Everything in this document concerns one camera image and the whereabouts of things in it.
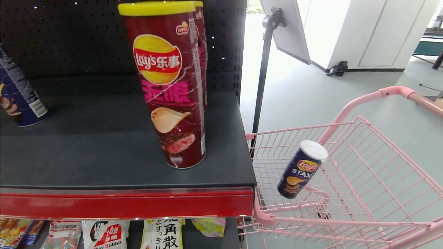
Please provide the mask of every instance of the chip bag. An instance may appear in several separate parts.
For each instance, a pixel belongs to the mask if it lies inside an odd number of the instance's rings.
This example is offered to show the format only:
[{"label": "chip bag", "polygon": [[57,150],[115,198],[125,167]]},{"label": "chip bag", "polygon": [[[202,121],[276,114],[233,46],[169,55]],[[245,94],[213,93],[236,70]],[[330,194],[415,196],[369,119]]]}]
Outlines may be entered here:
[{"label": "chip bag", "polygon": [[192,219],[192,224],[206,237],[223,237],[225,235],[226,218]]},{"label": "chip bag", "polygon": [[81,235],[80,222],[52,221],[41,249],[76,249]]},{"label": "chip bag", "polygon": [[37,235],[40,232],[40,229],[43,226],[43,223],[45,221],[38,221],[35,220],[32,222],[32,224],[29,226],[28,230],[26,231],[25,235],[23,236],[22,241],[20,242],[21,245],[33,245],[35,240],[37,239]]},{"label": "chip bag", "polygon": [[183,249],[183,219],[145,220],[140,249]]},{"label": "chip bag", "polygon": [[0,249],[15,249],[32,220],[0,218]]},{"label": "chip bag", "polygon": [[85,249],[127,249],[129,221],[82,221]]}]

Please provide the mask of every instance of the yellow lid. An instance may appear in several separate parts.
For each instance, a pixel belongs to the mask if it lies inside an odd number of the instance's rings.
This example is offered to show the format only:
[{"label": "yellow lid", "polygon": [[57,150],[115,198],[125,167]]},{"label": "yellow lid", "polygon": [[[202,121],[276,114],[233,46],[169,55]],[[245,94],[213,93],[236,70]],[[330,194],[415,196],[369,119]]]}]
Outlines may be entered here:
[{"label": "yellow lid", "polygon": [[191,2],[192,4],[195,4],[196,7],[203,7],[202,1],[183,1],[183,2]]},{"label": "yellow lid", "polygon": [[165,16],[195,11],[192,1],[156,1],[119,4],[118,12],[122,16]]}]

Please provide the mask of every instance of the fork image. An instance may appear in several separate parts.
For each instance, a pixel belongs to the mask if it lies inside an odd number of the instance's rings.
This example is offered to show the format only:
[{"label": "fork image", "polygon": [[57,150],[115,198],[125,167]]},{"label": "fork image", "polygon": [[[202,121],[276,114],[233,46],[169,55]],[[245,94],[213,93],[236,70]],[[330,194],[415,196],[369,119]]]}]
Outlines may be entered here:
[{"label": "fork image", "polygon": [[178,168],[179,165],[183,162],[182,154],[180,153],[169,154],[169,158],[176,168]]}]

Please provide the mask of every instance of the lay's stax can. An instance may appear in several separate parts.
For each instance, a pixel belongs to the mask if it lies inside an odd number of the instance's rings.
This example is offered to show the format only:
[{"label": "lay's stax can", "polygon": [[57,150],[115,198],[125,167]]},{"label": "lay's stax can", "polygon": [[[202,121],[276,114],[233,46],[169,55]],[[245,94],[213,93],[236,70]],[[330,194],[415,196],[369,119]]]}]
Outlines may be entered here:
[{"label": "lay's stax can", "polygon": [[288,199],[295,198],[327,158],[328,151],[322,145],[309,140],[301,142],[277,185],[280,194]]},{"label": "lay's stax can", "polygon": [[119,4],[146,106],[166,162],[185,169],[206,153],[193,1]]}]

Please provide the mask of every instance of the black metal pole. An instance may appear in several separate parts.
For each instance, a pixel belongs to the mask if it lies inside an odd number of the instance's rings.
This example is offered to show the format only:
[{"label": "black metal pole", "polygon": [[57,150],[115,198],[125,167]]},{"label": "black metal pole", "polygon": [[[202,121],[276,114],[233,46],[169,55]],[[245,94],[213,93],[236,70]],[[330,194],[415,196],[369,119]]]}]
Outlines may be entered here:
[{"label": "black metal pole", "polygon": [[[257,133],[258,123],[260,122],[261,103],[263,101],[264,84],[266,81],[266,72],[268,71],[269,52],[271,50],[272,32],[276,23],[271,18],[265,18],[266,31],[264,33],[263,52],[261,56],[260,76],[258,79],[257,100],[255,102],[255,114],[252,132]],[[251,147],[255,145],[255,137],[251,141]],[[251,149],[251,158],[254,157],[254,149]]]},{"label": "black metal pole", "polygon": [[435,61],[434,65],[432,65],[432,68],[437,70],[439,67],[441,67],[442,62],[443,62],[443,52],[437,58],[437,60]]}]

